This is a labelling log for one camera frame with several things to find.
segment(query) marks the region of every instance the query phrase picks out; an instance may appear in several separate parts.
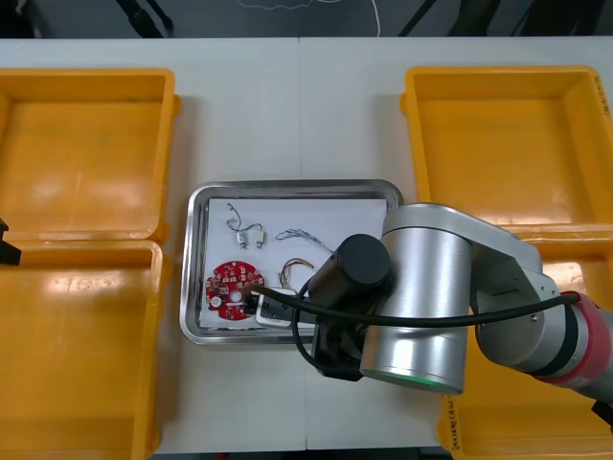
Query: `colorful wires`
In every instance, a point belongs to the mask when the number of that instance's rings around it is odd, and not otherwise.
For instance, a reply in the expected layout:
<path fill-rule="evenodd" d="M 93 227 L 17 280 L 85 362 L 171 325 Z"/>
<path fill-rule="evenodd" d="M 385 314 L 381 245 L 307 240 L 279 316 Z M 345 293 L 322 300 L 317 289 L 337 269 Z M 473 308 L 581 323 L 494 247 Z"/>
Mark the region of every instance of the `colorful wires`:
<path fill-rule="evenodd" d="M 311 262 L 308 262 L 304 259 L 300 259 L 298 257 L 288 260 L 284 264 L 284 267 L 281 270 L 281 273 L 279 273 L 279 283 L 281 284 L 282 288 L 291 289 L 291 286 L 289 285 L 289 281 L 291 280 L 291 267 L 294 265 L 304 265 L 304 266 L 309 267 L 310 269 L 315 268 L 315 265 L 313 265 Z"/>

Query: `gray floor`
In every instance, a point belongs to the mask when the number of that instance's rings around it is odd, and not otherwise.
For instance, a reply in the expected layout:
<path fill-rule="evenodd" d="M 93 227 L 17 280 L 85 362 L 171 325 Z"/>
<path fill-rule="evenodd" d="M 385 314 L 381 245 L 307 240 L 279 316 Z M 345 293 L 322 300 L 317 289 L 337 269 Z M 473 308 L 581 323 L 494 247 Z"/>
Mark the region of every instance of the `gray floor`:
<path fill-rule="evenodd" d="M 115 0 L 33 0 L 36 22 L 49 38 L 137 37 Z M 381 35 L 395 36 L 422 0 L 375 0 Z M 245 8 L 311 3 L 295 10 Z M 176 37 L 236 36 L 373 36 L 375 15 L 371 0 L 341 0 L 325 4 L 315 0 L 158 0 L 172 18 Z M 503 0 L 488 33 L 508 36 L 531 0 Z M 460 0 L 438 0 L 412 32 L 442 36 L 449 31 Z M 613 0 L 608 0 L 599 35 L 613 35 Z"/>

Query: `green light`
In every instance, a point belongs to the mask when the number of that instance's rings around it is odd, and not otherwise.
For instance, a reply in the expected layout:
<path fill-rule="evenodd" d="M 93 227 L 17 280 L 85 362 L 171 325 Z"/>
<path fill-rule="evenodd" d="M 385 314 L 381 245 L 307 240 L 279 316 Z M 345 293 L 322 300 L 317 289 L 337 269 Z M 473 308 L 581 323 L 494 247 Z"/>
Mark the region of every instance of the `green light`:
<path fill-rule="evenodd" d="M 379 374 L 380 376 L 384 377 L 387 381 L 408 380 L 408 381 L 414 382 L 416 384 L 415 385 L 416 387 L 427 386 L 427 387 L 431 387 L 432 390 L 436 388 L 436 390 L 440 391 L 441 393 L 445 393 L 449 391 L 449 387 L 447 385 L 443 385 L 442 383 L 438 383 L 433 380 L 422 379 L 420 377 L 403 376 L 402 374 L 396 374 L 394 372 L 385 372 L 385 371 L 379 371 L 379 370 L 371 370 L 370 373 Z"/>

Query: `robotic arm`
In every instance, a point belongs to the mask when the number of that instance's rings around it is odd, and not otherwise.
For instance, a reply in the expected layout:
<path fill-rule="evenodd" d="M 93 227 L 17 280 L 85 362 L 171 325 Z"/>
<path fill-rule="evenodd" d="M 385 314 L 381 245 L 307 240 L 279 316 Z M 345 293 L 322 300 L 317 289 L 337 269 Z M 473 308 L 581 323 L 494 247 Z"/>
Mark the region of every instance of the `robotic arm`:
<path fill-rule="evenodd" d="M 294 309 L 296 344 L 328 377 L 460 394 L 465 326 L 476 325 L 489 360 L 597 400 L 613 426 L 613 311 L 560 295 L 534 246 L 452 208 L 405 205 L 380 241 L 349 237 L 302 289 L 308 302 L 248 288 Z M 300 311 L 316 315 L 311 355 L 297 336 Z"/>

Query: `wire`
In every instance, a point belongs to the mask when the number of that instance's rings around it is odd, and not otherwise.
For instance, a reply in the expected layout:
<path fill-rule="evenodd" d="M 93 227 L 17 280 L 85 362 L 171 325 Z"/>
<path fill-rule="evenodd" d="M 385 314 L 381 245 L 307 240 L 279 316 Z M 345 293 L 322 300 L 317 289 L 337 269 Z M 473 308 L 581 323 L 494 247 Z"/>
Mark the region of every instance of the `wire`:
<path fill-rule="evenodd" d="M 305 298 L 305 294 L 307 293 L 308 282 L 305 283 L 304 286 L 298 292 L 298 299 L 303 300 Z M 294 339 L 294 344 L 296 345 L 296 349 L 298 353 L 308 362 L 311 366 L 313 366 L 318 371 L 323 372 L 324 374 L 331 374 L 334 371 L 338 371 L 338 369 L 333 369 L 328 367 L 318 360 L 316 360 L 313 356 L 311 356 L 307 349 L 305 348 L 305 344 L 300 338 L 300 332 L 298 331 L 298 322 L 300 321 L 300 310 L 294 309 L 291 313 L 291 336 Z"/>
<path fill-rule="evenodd" d="M 279 273 L 279 283 L 281 284 L 282 288 L 286 288 L 286 289 L 291 288 L 291 286 L 289 285 L 289 280 L 291 279 L 291 267 L 294 265 L 304 265 L 304 266 L 308 266 L 311 269 L 315 268 L 315 265 L 313 265 L 311 262 L 308 262 L 304 259 L 300 259 L 300 258 L 290 259 L 284 264 L 284 267 L 281 270 L 281 273 Z"/>
<path fill-rule="evenodd" d="M 228 207 L 230 208 L 230 211 L 234 211 L 236 213 L 237 218 L 238 218 L 238 226 L 236 228 L 232 226 L 232 222 L 235 220 L 235 218 L 231 218 L 229 220 L 226 220 L 226 225 L 233 232 L 246 232 L 247 230 L 251 230 L 253 227 L 259 227 L 260 230 L 263 230 L 263 227 L 261 226 L 261 223 L 252 223 L 248 227 L 240 228 L 240 226 L 242 225 L 242 218 L 240 218 L 240 214 L 238 213 L 237 208 L 235 208 L 230 203 L 228 203 Z"/>
<path fill-rule="evenodd" d="M 234 218 L 231 218 L 230 220 L 226 220 L 226 225 L 228 225 L 228 228 L 230 228 L 230 230 L 234 230 L 235 232 L 237 232 L 240 226 L 242 225 L 242 218 L 240 218 L 240 214 L 238 213 L 237 208 L 232 206 L 232 204 L 228 203 L 228 207 L 230 208 L 230 211 L 234 211 L 237 214 L 238 225 L 237 225 L 237 228 L 234 228 L 232 225 L 230 225 L 230 222 L 232 222 Z"/>
<path fill-rule="evenodd" d="M 373 4 L 373 11 L 375 12 L 375 21 L 376 21 L 376 37 L 379 38 L 381 36 L 381 21 L 379 20 L 379 9 L 376 7 L 376 1 L 371 0 Z"/>
<path fill-rule="evenodd" d="M 277 302 L 282 302 L 289 307 L 306 311 L 315 315 L 326 315 L 336 318 L 338 321 L 356 324 L 368 324 L 370 326 L 389 326 L 396 328 L 461 328 L 465 326 L 476 326 L 478 324 L 494 323 L 506 321 L 508 319 L 538 313 L 558 305 L 577 302 L 577 294 L 564 294 L 551 299 L 543 300 L 535 304 L 516 307 L 508 310 L 489 311 L 487 313 L 467 314 L 464 316 L 450 316 L 439 318 L 399 318 L 396 316 L 383 316 L 378 314 L 356 314 L 346 311 L 332 310 L 316 305 L 312 302 L 297 299 L 289 295 L 284 295 L 276 290 L 260 285 L 248 285 L 243 288 L 243 295 L 249 291 L 255 291 L 270 297 Z"/>
<path fill-rule="evenodd" d="M 300 3 L 298 5 L 294 5 L 290 7 L 288 5 L 274 5 L 272 7 L 266 7 L 265 5 L 247 5 L 242 3 L 240 0 L 237 0 L 237 3 L 241 5 L 243 8 L 256 8 L 259 10 L 266 10 L 267 12 L 273 12 L 274 10 L 297 10 L 299 8 L 309 8 L 313 3 L 324 3 L 327 5 L 331 5 L 333 3 L 341 3 L 344 0 L 308 0 L 306 3 Z M 376 21 L 376 36 L 381 36 L 381 21 L 379 19 L 379 10 L 376 6 L 376 1 L 371 0 L 373 4 L 373 11 L 375 12 L 375 21 Z"/>
<path fill-rule="evenodd" d="M 311 242 L 314 242 L 315 244 L 320 245 L 330 254 L 334 254 L 334 251 L 332 251 L 329 247 L 327 247 L 320 239 L 313 237 L 310 233 L 306 232 L 305 230 L 301 228 L 298 228 L 298 229 L 290 228 L 288 230 L 284 230 L 283 232 L 279 233 L 275 237 L 275 240 L 277 240 L 278 242 L 281 242 L 283 240 L 288 240 L 290 238 L 303 238 L 305 240 L 309 240 Z"/>
<path fill-rule="evenodd" d="M 340 3 L 342 1 L 343 0 L 308 0 L 307 3 L 301 3 L 298 5 L 294 5 L 293 7 L 290 7 L 288 5 L 274 5 L 272 7 L 266 7 L 265 5 L 246 5 L 242 3 L 240 0 L 237 0 L 237 3 L 241 5 L 243 8 L 256 8 L 259 10 L 266 10 L 268 12 L 272 12 L 274 10 L 297 10 L 299 8 L 308 8 L 315 2 L 331 4 L 331 3 Z"/>

